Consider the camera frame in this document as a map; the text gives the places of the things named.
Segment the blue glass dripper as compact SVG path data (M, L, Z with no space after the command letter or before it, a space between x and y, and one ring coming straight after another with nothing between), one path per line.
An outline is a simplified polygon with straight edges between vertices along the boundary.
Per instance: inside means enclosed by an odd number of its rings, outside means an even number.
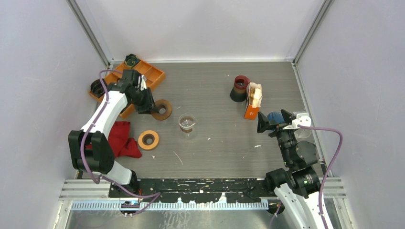
M276 124L284 123L284 117L281 112L270 112L267 115L268 120L273 120Z

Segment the dark wooden dripper stand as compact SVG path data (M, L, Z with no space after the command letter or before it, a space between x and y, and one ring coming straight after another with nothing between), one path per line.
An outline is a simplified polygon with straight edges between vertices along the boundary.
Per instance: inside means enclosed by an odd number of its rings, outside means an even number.
M157 113L151 114L154 119L163 121L170 117L170 115L172 113L172 106L168 100L164 100L164 99L157 100L157 101L155 101L155 105L162 106L162 109L160 110L159 114L157 114Z

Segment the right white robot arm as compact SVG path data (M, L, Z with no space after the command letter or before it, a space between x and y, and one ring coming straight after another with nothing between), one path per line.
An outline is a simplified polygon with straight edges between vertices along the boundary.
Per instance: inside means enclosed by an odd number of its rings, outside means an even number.
M277 196L284 213L297 229L331 229L333 224L325 209L321 179L313 169L318 163L316 146L298 141L295 132L301 126L310 127L312 120L306 112L281 110L284 122L270 120L258 112L257 132L270 131L277 140L286 169L266 173L264 186L271 196Z

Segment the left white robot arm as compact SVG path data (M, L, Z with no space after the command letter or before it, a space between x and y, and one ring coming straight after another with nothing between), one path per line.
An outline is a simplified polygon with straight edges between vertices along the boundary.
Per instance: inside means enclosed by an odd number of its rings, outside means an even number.
M150 115L159 109L144 75L133 69L125 69L121 74L118 82L110 84L99 76L104 98L90 120L80 130L69 133L68 144L75 169L87 172L96 184L103 178L133 197L139 191L137 175L115 160L108 136L128 105L134 105L139 114Z

